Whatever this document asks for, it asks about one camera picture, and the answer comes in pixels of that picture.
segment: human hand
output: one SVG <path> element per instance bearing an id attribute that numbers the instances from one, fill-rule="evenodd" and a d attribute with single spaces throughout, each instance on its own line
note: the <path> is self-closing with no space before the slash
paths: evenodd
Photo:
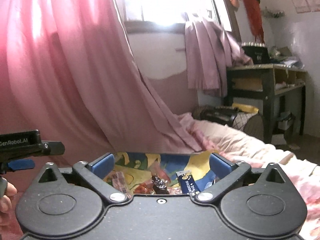
<path id="1" fill-rule="evenodd" d="M 5 195 L 0 198 L 0 226 L 7 226 L 10 223 L 9 212 L 12 209 L 12 204 L 9 196 L 14 196 L 17 189 L 8 182 Z"/>

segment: screw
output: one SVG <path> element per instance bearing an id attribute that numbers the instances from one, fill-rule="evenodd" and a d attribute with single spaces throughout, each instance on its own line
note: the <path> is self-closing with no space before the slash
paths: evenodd
<path id="1" fill-rule="evenodd" d="M 122 194 L 122 193 L 112 193 L 110 195 L 110 199 L 113 200 L 113 201 L 117 201 L 117 202 L 124 201 L 125 200 L 125 195 Z"/>
<path id="2" fill-rule="evenodd" d="M 166 203 L 167 201 L 166 201 L 165 199 L 158 199 L 157 202 L 158 202 L 159 204 L 164 204 L 164 203 Z"/>
<path id="3" fill-rule="evenodd" d="M 209 201 L 213 199 L 213 195 L 209 192 L 203 192 L 198 195 L 200 201 Z"/>

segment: blue package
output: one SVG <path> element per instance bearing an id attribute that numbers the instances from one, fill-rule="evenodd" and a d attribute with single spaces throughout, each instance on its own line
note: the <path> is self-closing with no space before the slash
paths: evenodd
<path id="1" fill-rule="evenodd" d="M 191 171 L 178 171 L 176 174 L 183 194 L 195 196 L 200 193 Z"/>

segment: desk top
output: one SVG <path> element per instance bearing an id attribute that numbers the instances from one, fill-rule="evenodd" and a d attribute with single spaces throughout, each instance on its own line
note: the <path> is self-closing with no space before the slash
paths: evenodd
<path id="1" fill-rule="evenodd" d="M 256 64 L 256 65 L 248 65 L 248 66 L 231 67 L 231 68 L 227 68 L 227 71 L 248 70 L 248 69 L 268 69 L 268 68 L 283 69 L 283 70 L 296 71 L 296 72 L 306 72 L 304 69 L 288 68 L 282 64 Z"/>

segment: yellow object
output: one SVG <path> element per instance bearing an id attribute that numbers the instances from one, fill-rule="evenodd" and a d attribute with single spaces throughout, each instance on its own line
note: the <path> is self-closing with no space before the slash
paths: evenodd
<path id="1" fill-rule="evenodd" d="M 256 108 L 254 106 L 249 106 L 249 105 L 233 103 L 232 107 L 237 107 L 241 111 L 246 112 L 246 113 L 250 113 L 250 114 L 257 114 L 259 112 L 259 108 Z"/>

